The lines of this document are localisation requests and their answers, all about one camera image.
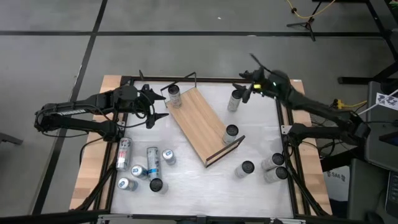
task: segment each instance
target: metal stand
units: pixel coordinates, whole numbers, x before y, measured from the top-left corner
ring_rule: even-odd
[[[319,2],[319,3],[318,3],[317,7],[315,8],[315,10],[314,10],[314,11],[312,12],[312,14],[311,14],[312,16],[318,11],[318,8],[319,8],[319,6],[321,5],[321,3],[322,3],[322,2]],[[315,19],[314,19],[312,16],[308,19],[307,22],[298,22],[298,23],[293,23],[293,24],[287,24],[286,26],[287,26],[287,27],[301,26],[301,27],[306,28],[307,30],[310,31],[310,36],[311,36],[312,41],[315,41],[315,36],[314,36],[314,34],[313,34],[312,27],[311,27],[311,23],[312,23]]]
[[[13,144],[17,144],[20,145],[22,144],[24,141],[20,140],[18,138],[14,138],[12,136],[9,136],[8,134],[3,134],[0,133],[0,142],[9,142],[9,143],[13,143]]]

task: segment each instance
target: silver can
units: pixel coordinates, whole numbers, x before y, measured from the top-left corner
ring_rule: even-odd
[[[168,91],[173,107],[180,108],[182,104],[180,88],[177,85],[170,85]]]
[[[138,187],[138,183],[135,180],[129,180],[122,177],[118,181],[118,187],[122,190],[135,191]]]
[[[166,149],[163,151],[162,153],[162,157],[164,159],[164,161],[166,161],[166,163],[168,165],[173,165],[175,164],[175,156],[174,156],[174,152],[171,149]]]
[[[235,169],[235,175],[239,178],[243,178],[254,171],[254,164],[251,161],[244,161]]]
[[[264,173],[264,180],[270,184],[286,178],[287,169],[285,167],[276,167]]]
[[[157,147],[147,148],[147,162],[149,180],[160,178],[159,150]]]
[[[275,167],[279,167],[285,162],[285,157],[281,153],[275,153],[261,162],[263,170],[267,171]]]
[[[242,100],[242,94],[239,90],[232,91],[231,97],[229,98],[228,111],[235,112],[238,109],[239,103]]]
[[[164,181],[160,180],[159,178],[155,178],[151,180],[149,188],[151,191],[155,193],[164,194],[169,189],[169,185]]]
[[[226,127],[225,133],[223,136],[223,143],[225,145],[230,144],[235,141],[236,136],[238,135],[239,129],[236,125],[230,124]]]
[[[130,154],[132,148],[131,138],[123,137],[119,142],[118,159],[116,160],[116,170],[125,171],[129,167]]]
[[[131,174],[134,177],[140,178],[141,180],[145,180],[146,178],[148,178],[148,170],[141,165],[134,165],[131,168]]]

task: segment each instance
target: concrete floor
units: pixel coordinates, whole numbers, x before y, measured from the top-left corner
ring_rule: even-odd
[[[310,14],[311,1],[294,2]],[[92,31],[101,0],[2,0],[0,30]],[[396,24],[383,1],[373,1],[388,28]],[[280,0],[109,0],[100,31],[295,32],[300,22]],[[315,18],[316,32],[376,32],[364,4],[336,3]],[[24,140],[0,144],[0,217],[30,213],[53,138],[38,133],[34,112],[68,101],[90,37],[0,35],[0,132]],[[99,91],[103,75],[237,77],[265,65],[302,79],[307,96],[329,104],[366,99],[366,86],[337,84],[338,76],[371,77],[393,62],[379,38],[140,36],[97,37],[78,99]],[[67,211],[78,173],[78,151],[86,139],[66,139],[43,209]]]

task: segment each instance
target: metal bracket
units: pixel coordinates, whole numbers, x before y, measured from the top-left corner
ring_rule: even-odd
[[[290,129],[292,128],[291,125],[281,125],[280,130],[282,131],[282,134],[287,134],[289,133]]]

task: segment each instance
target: can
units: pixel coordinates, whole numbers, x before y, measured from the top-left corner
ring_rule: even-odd
[[[182,104],[180,88],[177,85],[170,85],[168,91],[173,107],[180,108]]]
[[[123,137],[120,139],[118,159],[116,160],[116,170],[125,171],[129,167],[131,147],[131,138]]]
[[[159,150],[157,147],[147,148],[147,162],[149,180],[160,178]]]
[[[270,184],[286,178],[287,169],[285,167],[276,167],[264,173],[264,179]]]
[[[141,165],[134,165],[131,168],[131,174],[134,177],[140,178],[141,180],[148,178],[148,170],[143,168]]]
[[[169,189],[169,185],[160,180],[159,178],[155,178],[151,180],[149,188],[151,189],[151,191],[155,193],[164,194]]]
[[[118,181],[118,187],[122,190],[134,191],[138,187],[138,183],[135,180],[129,180],[125,177],[122,177]]]
[[[267,171],[275,167],[279,167],[285,162],[285,157],[281,153],[275,153],[267,159],[261,162],[261,167],[263,170]]]
[[[254,171],[254,164],[251,161],[244,161],[235,169],[235,175],[239,178],[243,178]]]
[[[166,163],[168,165],[173,165],[175,164],[175,156],[174,156],[174,152],[171,149],[166,149],[163,151],[162,153],[163,159],[164,161],[166,161]]]
[[[231,97],[229,98],[228,111],[235,112],[238,109],[239,103],[242,100],[242,94],[239,90],[232,91]]]
[[[230,144],[236,139],[236,136],[238,135],[239,129],[236,125],[230,124],[226,127],[225,133],[223,136],[223,143],[224,144]]]

